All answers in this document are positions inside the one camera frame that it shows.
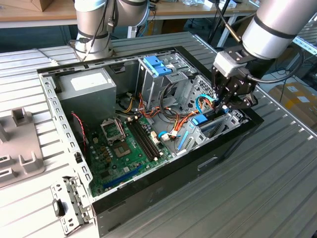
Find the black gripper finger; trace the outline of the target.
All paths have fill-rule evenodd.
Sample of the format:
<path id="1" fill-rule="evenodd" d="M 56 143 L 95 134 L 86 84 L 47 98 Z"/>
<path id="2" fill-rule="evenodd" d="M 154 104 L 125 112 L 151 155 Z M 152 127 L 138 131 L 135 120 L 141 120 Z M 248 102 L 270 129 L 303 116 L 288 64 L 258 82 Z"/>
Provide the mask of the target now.
<path id="1" fill-rule="evenodd" d="M 258 104 L 253 95 L 255 85 L 227 85 L 219 87 L 219 109 L 247 109 Z"/>
<path id="2" fill-rule="evenodd" d="M 212 68 L 211 73 L 211 86 L 215 92 L 216 97 L 218 98 L 217 102 L 215 103 L 214 110 L 216 113 L 218 113 L 223 106 L 223 100 L 226 96 L 224 89 L 228 83 L 228 79 L 224 77 L 216 68 Z"/>

